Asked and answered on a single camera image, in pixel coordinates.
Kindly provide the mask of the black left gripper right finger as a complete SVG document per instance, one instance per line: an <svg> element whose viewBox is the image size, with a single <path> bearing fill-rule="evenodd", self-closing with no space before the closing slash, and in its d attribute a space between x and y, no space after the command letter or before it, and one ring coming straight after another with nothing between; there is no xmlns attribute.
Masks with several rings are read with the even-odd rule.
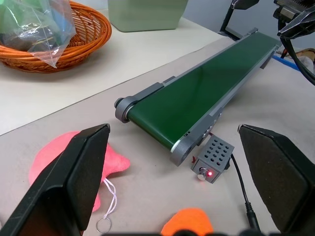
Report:
<svg viewBox="0 0 315 236"><path fill-rule="evenodd" d="M238 128L253 182L277 229L315 236L315 164L285 135Z"/></svg>

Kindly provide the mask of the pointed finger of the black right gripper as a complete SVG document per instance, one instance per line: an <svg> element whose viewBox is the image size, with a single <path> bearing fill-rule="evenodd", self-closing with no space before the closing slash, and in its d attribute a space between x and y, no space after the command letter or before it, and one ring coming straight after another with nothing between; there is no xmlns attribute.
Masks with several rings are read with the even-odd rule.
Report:
<svg viewBox="0 0 315 236"><path fill-rule="evenodd" d="M277 36L284 39L296 39L315 32L315 11L304 11L290 20L287 17L281 16L279 23L284 23L280 26Z"/></svg>

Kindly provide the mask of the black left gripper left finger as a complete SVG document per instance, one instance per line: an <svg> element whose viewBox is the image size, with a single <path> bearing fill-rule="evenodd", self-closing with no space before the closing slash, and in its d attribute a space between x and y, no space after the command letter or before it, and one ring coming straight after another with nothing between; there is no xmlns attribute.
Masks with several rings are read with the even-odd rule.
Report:
<svg viewBox="0 0 315 236"><path fill-rule="evenodd" d="M98 193L108 124L76 134L39 174L0 236L82 236Z"/></svg>

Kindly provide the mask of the grey control box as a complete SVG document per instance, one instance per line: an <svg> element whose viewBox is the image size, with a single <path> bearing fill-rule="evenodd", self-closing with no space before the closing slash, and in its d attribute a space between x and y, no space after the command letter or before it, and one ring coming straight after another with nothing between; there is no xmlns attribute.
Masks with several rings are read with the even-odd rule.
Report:
<svg viewBox="0 0 315 236"><path fill-rule="evenodd" d="M234 146L212 135L198 156L193 157L191 170L201 181L214 183L229 168Z"/></svg>

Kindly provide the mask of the green conveyor belt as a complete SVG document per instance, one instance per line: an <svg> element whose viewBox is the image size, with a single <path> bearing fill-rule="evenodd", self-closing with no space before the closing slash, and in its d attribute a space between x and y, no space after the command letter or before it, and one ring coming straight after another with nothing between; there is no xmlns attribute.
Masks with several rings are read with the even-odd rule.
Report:
<svg viewBox="0 0 315 236"><path fill-rule="evenodd" d="M278 40L254 29L184 73L119 98L115 116L143 129L170 151L173 164L181 165L208 136L224 106L279 46Z"/></svg>

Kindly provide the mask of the beige plush toy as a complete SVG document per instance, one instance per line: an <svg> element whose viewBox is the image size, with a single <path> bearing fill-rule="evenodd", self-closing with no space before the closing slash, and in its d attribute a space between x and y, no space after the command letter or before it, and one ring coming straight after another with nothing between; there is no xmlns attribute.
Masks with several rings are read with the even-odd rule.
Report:
<svg viewBox="0 0 315 236"><path fill-rule="evenodd" d="M307 57L315 64L315 49L307 48L296 52L297 57Z"/></svg>

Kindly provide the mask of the blue strip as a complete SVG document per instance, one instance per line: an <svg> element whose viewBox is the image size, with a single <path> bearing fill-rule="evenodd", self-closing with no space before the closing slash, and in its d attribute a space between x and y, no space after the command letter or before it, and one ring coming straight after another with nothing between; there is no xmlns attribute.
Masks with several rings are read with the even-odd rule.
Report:
<svg viewBox="0 0 315 236"><path fill-rule="evenodd" d="M288 66L288 67L290 67L292 69L294 69L294 70L300 71L298 66L295 64L295 62L290 62L290 61L288 61L286 59L283 59L281 57L278 57L276 55L273 55L272 58L275 59L276 61L278 61L278 62L280 62L280 63L282 63L282 64L284 64L284 65L286 65L286 66Z"/></svg>

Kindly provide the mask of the pink plush toy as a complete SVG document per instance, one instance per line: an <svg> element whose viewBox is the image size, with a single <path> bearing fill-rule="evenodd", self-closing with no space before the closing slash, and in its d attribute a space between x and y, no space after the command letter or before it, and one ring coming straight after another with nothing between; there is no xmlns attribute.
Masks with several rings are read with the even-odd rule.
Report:
<svg viewBox="0 0 315 236"><path fill-rule="evenodd" d="M39 174L65 150L70 140L78 133L78 131L64 133L53 139L37 153L29 171L30 184L34 183ZM125 171L129 167L130 160L115 152L110 145L107 145L101 183L104 183L107 186L107 189L113 195L113 198L108 211L100 218L100 220L109 221L110 219L108 218L108 215L115 210L118 202L116 188L113 183L108 180L108 176L112 173Z"/></svg>

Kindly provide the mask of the black metal stand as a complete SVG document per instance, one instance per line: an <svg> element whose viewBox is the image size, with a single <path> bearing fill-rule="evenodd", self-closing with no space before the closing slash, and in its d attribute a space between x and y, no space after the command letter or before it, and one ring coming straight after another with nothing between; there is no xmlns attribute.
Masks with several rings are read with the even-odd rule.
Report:
<svg viewBox="0 0 315 236"><path fill-rule="evenodd" d="M234 41L242 39L244 36L228 28L229 21L232 17L234 10L247 10L254 5L258 4L259 0L232 0L231 5L224 18L219 34L227 36Z"/></svg>

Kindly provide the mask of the orange plush toy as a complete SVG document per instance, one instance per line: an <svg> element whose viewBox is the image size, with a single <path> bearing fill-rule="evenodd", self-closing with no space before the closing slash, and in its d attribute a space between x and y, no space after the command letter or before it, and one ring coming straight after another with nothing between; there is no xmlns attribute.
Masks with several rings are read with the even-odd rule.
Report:
<svg viewBox="0 0 315 236"><path fill-rule="evenodd" d="M210 218L200 208L185 208L174 214L163 226L163 236L173 236L176 232L188 230L197 236L205 236L214 232Z"/></svg>

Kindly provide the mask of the pale green plastic container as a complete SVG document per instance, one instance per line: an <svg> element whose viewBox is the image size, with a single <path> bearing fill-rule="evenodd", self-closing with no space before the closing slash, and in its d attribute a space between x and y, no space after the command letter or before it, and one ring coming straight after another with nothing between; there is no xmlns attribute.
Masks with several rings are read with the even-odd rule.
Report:
<svg viewBox="0 0 315 236"><path fill-rule="evenodd" d="M174 30L188 0L108 0L110 23L121 32Z"/></svg>

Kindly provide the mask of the clear plastic bag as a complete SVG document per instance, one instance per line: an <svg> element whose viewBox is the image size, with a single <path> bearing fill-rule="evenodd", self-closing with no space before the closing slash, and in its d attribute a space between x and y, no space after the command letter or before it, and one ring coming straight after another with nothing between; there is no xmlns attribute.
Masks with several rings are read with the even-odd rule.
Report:
<svg viewBox="0 0 315 236"><path fill-rule="evenodd" d="M0 0L0 45L56 67L76 34L69 0Z"/></svg>

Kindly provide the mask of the orange wicker basket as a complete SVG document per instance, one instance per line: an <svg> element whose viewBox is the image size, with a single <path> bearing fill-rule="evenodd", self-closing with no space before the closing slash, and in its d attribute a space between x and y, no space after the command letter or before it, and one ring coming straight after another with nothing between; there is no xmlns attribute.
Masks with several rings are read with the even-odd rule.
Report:
<svg viewBox="0 0 315 236"><path fill-rule="evenodd" d="M69 70L81 64L88 56L101 48L111 37L109 20L100 12L86 5L70 1L76 35L64 50L54 68L33 57L28 52L0 46L0 63L31 73L55 73Z"/></svg>

